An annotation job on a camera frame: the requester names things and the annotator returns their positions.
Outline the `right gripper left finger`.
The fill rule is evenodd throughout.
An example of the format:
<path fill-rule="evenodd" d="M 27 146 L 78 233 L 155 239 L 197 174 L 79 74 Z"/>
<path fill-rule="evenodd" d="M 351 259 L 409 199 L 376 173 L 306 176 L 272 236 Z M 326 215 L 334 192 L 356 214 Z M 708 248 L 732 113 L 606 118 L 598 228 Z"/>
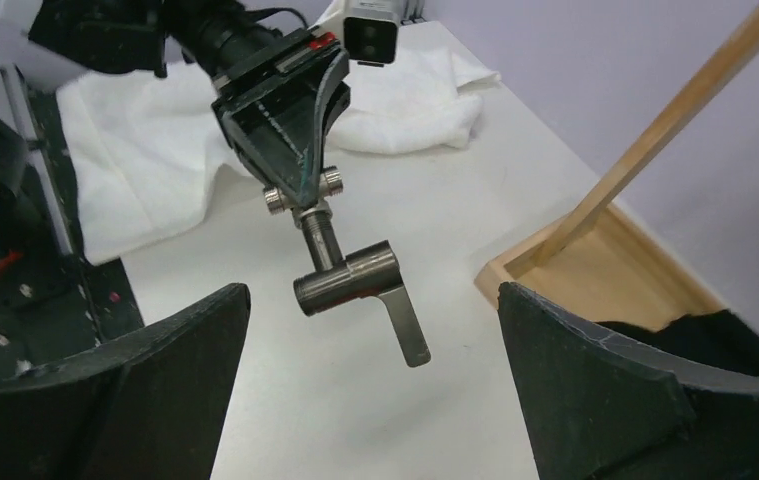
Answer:
<path fill-rule="evenodd" d="M 247 337 L 231 283 L 132 333 L 0 379 L 0 479 L 207 479 Z"/>

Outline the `wooden clothes rack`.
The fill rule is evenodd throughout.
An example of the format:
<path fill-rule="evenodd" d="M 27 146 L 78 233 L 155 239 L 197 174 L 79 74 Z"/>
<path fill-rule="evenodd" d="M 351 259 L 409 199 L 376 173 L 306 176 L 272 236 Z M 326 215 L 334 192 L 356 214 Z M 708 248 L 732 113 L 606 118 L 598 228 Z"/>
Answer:
<path fill-rule="evenodd" d="M 659 331 L 726 304 L 655 241 L 616 197 L 759 53 L 759 3 L 569 213 L 485 263 L 474 278 L 498 307 L 519 284 L 592 322 Z"/>

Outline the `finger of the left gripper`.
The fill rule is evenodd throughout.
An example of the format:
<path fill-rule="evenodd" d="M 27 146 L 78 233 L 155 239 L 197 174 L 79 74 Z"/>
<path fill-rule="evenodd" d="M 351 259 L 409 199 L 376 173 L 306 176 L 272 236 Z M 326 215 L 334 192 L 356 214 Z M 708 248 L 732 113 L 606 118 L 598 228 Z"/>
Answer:
<path fill-rule="evenodd" d="M 328 56 L 329 62 L 320 71 L 321 76 L 316 81 L 316 96 L 313 103 L 311 124 L 309 129 L 309 144 L 304 156 L 302 167 L 302 190 L 306 198 L 303 202 L 317 202 L 310 199 L 308 187 L 314 187 L 324 161 L 324 145 L 327 135 L 327 111 L 334 105 L 335 91 L 343 83 L 349 71 L 348 54 L 338 50 Z"/>
<path fill-rule="evenodd" d="M 214 102 L 215 118 L 247 170 L 267 186 L 296 197 L 309 144 L 314 100 Z"/>

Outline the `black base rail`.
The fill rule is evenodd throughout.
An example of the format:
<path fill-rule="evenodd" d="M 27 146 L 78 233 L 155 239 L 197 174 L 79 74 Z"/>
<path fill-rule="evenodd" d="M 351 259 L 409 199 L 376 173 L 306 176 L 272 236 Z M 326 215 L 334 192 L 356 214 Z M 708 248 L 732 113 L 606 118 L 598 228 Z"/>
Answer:
<path fill-rule="evenodd" d="M 0 379 L 141 329 L 124 265 L 85 256 L 57 95 L 0 66 Z"/>

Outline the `dark metal faucet body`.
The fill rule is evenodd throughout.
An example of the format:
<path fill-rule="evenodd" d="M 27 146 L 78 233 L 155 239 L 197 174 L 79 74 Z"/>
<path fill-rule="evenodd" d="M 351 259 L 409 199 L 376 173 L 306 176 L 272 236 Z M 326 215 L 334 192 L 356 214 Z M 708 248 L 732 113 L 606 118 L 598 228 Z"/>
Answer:
<path fill-rule="evenodd" d="M 353 300 L 375 297 L 386 308 L 406 364 L 417 368 L 430 362 L 431 352 L 390 243 L 383 240 L 345 256 L 326 203 L 293 209 L 292 215 L 315 268 L 293 281 L 303 313 L 313 316 Z"/>

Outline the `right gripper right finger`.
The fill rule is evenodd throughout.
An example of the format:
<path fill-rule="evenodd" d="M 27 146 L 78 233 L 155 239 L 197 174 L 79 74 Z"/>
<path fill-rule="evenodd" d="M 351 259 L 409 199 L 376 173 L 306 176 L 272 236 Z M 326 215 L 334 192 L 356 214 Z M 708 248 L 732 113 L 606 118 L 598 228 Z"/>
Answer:
<path fill-rule="evenodd" d="M 498 316 L 543 479 L 759 479 L 759 335 L 736 314 L 594 323 L 517 283 Z"/>

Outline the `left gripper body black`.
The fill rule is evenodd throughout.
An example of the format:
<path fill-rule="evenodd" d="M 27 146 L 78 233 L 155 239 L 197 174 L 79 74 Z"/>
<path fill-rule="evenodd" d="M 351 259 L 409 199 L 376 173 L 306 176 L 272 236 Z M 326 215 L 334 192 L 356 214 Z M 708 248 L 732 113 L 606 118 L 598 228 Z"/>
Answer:
<path fill-rule="evenodd" d="M 349 72 L 343 41 L 328 30 L 226 31 L 210 45 L 211 108 L 223 126 L 331 126 L 350 107 Z"/>

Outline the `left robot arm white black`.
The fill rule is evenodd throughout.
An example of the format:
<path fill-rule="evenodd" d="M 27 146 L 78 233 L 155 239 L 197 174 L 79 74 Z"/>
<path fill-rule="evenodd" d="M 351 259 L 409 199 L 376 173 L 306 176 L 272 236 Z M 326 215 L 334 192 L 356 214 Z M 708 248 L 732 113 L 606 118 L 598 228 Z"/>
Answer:
<path fill-rule="evenodd" d="M 227 144 L 285 208 L 310 209 L 342 188 L 326 136 L 348 107 L 348 53 L 319 26 L 268 28 L 237 1 L 44 1 L 29 42 L 103 74 L 167 74 L 165 43 L 212 80 Z"/>

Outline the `small silver tee fitting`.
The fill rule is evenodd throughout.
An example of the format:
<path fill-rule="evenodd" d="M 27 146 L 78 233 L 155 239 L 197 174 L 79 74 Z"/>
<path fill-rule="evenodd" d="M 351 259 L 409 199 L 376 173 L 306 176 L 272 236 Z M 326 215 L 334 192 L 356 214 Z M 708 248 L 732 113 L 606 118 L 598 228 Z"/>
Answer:
<path fill-rule="evenodd" d="M 339 195 L 343 191 L 343 177 L 336 166 L 324 168 L 318 175 L 317 184 L 314 187 L 309 186 L 307 190 L 310 194 L 310 199 L 314 199 L 318 203 L 323 203 L 327 197 Z M 300 200 L 306 198 L 302 189 L 298 189 L 296 197 L 293 197 L 280 187 L 270 186 L 263 190 L 263 197 L 271 215 L 290 211 L 295 227 L 301 229 L 300 218 L 303 209 L 300 207 Z"/>

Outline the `white towel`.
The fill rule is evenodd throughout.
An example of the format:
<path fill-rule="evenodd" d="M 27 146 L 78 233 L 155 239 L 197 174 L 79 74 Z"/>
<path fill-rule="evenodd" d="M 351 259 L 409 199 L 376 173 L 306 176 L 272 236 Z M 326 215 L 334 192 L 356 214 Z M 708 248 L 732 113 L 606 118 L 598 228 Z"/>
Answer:
<path fill-rule="evenodd" d="M 327 142 L 380 155 L 463 149 L 483 110 L 469 86 L 499 78 L 446 47 L 400 48 L 383 68 L 354 65 L 347 78 L 353 103 Z M 58 90 L 90 263 L 194 228 L 206 215 L 218 170 L 246 174 L 212 113 L 214 97 L 202 70 L 181 62 L 164 80 L 88 73 Z"/>

